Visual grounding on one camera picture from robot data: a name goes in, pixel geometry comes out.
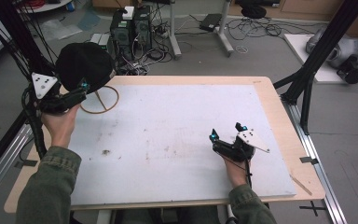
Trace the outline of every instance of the green jacket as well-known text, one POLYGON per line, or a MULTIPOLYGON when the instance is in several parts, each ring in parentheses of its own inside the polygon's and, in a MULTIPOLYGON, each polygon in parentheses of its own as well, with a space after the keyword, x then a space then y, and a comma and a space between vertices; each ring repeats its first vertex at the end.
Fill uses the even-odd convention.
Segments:
MULTIPOLYGON (((75 152, 51 147, 19 198, 16 223, 69 223, 71 194, 80 163, 81 158, 75 152)), ((240 223, 276 223, 248 185, 232 190, 229 199, 240 223)))

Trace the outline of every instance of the person's right hand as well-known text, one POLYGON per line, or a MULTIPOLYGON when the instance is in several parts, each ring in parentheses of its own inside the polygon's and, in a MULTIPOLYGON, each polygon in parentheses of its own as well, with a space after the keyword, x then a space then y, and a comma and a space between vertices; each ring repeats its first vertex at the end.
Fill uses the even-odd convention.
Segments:
POLYGON ((247 184, 246 181, 246 172, 245 172, 245 162, 235 162, 231 161, 228 158, 223 157, 223 160, 226 164, 227 175, 231 182, 233 188, 236 188, 239 185, 247 184))
POLYGON ((65 114, 42 114, 42 122, 51 135, 52 147, 68 148, 71 134, 75 128, 76 113, 80 105, 75 105, 65 114))

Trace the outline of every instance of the gray floor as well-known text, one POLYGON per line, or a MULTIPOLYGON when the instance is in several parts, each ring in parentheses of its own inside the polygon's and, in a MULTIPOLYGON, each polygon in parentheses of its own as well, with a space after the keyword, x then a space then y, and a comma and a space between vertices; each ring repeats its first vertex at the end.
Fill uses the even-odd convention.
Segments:
MULTIPOLYGON (((102 19, 97 20, 89 30, 64 40, 50 41, 50 46, 58 54, 68 43, 84 42, 93 33, 107 32, 110 14, 97 12, 97 15, 103 15, 102 19)), ((95 16, 93 11, 80 7, 72 13, 64 8, 40 13, 38 18, 43 22, 65 17, 62 23, 70 25, 79 24, 90 16, 95 16)), ((176 20, 177 27, 190 19, 176 20)), ((186 27, 194 26, 197 24, 193 21, 186 23, 186 27)), ((319 27, 304 26, 312 32, 319 27)), ((199 30, 186 29, 186 32, 199 30)), ((287 43, 277 37, 247 37, 241 41, 229 37, 234 48, 245 46, 248 49, 246 54, 234 52, 230 58, 226 57, 215 35, 179 35, 177 39, 183 57, 179 61, 151 65, 149 76, 263 76, 275 82, 293 74, 301 66, 287 43)), ((10 56, 0 53, 0 139, 21 111, 20 96, 26 85, 25 78, 10 56)), ((277 92, 285 90, 286 87, 283 87, 277 92)), ((348 223, 358 223, 358 84, 315 84, 309 130, 345 218, 348 223)), ((0 184, 0 223, 14 223, 14 215, 5 213, 3 206, 19 171, 18 168, 11 168, 0 184)), ((324 207, 323 202, 314 203, 324 207)), ((312 210, 299 209, 299 206, 310 206, 310 202, 271 203, 270 209, 279 223, 330 223, 325 211, 319 210, 315 216, 312 210)), ((76 212, 76 217, 83 223, 95 223, 96 213, 76 212)))

